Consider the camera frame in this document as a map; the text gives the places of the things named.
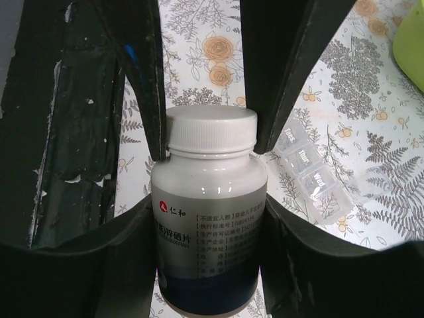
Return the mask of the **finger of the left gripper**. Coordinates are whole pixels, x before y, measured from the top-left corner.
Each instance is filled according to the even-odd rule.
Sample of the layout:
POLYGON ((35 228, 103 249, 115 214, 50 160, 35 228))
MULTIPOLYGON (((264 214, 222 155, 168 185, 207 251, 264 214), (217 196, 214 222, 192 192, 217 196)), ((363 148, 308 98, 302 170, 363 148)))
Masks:
POLYGON ((258 114, 254 151, 271 151, 352 0, 241 1, 246 106, 258 114))
POLYGON ((92 1, 101 26, 129 80, 151 158, 166 159, 166 94, 157 1, 92 1))

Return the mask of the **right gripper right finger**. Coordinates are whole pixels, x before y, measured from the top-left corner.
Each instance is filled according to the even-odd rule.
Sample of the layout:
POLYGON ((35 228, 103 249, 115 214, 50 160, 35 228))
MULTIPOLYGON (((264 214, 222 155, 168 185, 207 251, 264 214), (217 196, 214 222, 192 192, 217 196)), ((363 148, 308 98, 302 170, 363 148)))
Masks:
POLYGON ((375 251, 337 238, 266 198, 259 245, 273 317, 422 317, 423 243, 375 251))

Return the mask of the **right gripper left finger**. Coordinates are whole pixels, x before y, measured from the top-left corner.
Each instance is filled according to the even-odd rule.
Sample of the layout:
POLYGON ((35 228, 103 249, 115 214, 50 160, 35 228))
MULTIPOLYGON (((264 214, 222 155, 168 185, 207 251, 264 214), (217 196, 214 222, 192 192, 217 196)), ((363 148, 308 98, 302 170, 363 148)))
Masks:
POLYGON ((152 198, 56 248, 1 243, 2 317, 148 317, 156 273, 152 198))

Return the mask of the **white cap pill bottle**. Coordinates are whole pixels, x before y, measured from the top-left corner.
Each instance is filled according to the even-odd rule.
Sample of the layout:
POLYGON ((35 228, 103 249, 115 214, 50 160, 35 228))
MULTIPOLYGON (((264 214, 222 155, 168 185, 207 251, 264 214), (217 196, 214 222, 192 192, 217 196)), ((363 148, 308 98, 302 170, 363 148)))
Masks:
POLYGON ((258 283, 268 176, 252 154, 257 115, 227 105, 166 114, 170 155, 151 172, 160 292, 188 317, 228 317, 258 283))

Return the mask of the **clear pill organizer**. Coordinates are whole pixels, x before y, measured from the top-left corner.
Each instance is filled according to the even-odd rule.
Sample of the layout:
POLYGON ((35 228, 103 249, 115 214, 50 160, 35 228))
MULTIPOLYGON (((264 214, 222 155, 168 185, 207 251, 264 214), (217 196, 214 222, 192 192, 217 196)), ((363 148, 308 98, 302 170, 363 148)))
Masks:
POLYGON ((285 123, 275 151, 313 221, 331 225, 352 211, 353 202, 298 120, 285 123))

